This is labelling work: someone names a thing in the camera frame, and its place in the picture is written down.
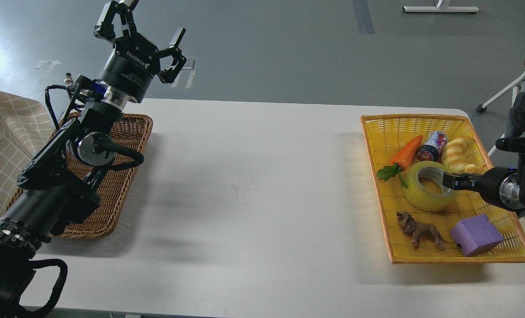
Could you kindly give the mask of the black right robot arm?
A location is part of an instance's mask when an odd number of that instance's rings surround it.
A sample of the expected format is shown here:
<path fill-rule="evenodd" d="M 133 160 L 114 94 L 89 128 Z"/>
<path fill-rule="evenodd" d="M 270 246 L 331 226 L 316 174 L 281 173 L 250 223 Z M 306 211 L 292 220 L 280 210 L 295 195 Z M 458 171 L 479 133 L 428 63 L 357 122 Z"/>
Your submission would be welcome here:
<path fill-rule="evenodd" d="M 488 204 L 519 213 L 525 210 L 525 137 L 496 140 L 498 150 L 517 153 L 518 167 L 494 167 L 483 174 L 444 172 L 442 184 L 480 194 Z"/>

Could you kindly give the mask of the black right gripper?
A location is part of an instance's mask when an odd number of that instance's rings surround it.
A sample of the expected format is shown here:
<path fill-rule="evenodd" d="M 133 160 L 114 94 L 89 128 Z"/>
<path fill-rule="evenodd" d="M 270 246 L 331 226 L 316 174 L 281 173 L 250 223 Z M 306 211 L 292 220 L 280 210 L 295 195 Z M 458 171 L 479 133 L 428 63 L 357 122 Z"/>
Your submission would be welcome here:
<path fill-rule="evenodd" d="M 484 174 L 443 173 L 442 185 L 452 190 L 480 193 L 481 198 L 495 207 L 520 212 L 518 171 L 515 168 L 495 167 Z"/>

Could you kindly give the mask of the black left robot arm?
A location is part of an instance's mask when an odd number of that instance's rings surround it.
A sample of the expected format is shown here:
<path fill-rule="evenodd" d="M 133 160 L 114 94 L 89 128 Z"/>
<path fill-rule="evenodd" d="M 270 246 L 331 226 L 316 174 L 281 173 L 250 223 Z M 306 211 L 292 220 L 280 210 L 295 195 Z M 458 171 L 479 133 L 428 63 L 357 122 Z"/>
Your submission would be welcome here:
<path fill-rule="evenodd" d="M 58 258 L 34 260 L 43 243 L 67 225 L 84 222 L 99 206 L 99 185 L 110 171 L 141 165 L 143 154 L 119 145 L 110 131 L 127 102 L 140 103 L 155 76 L 173 83 L 186 64 L 186 29 L 158 49 L 139 34 L 136 0 L 105 4 L 94 36 L 113 45 L 98 78 L 67 74 L 70 103 L 56 133 L 17 177 L 22 194 L 0 217 L 0 318 L 42 318 L 57 305 L 68 268 Z"/>

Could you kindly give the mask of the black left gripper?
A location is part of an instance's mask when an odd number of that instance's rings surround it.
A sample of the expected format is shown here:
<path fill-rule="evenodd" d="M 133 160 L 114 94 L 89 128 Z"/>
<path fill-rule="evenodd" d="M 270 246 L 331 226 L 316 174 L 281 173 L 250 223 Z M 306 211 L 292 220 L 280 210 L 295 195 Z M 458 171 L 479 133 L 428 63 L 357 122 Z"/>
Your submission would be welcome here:
<path fill-rule="evenodd" d="M 95 38 L 113 44 L 113 51 L 98 75 L 98 80 L 124 92 L 133 103 L 141 103 L 154 76 L 159 71 L 159 59 L 152 57 L 157 46 L 142 35 L 138 35 L 133 18 L 137 0 L 112 0 L 103 7 L 97 24 Z M 123 35 L 115 34 L 113 20 L 119 16 Z M 171 57 L 169 67 L 162 68 L 157 76 L 163 84 L 173 84 L 186 64 L 186 57 L 180 49 L 180 42 L 186 29 L 178 28 L 169 46 L 158 52 L 159 58 Z"/>

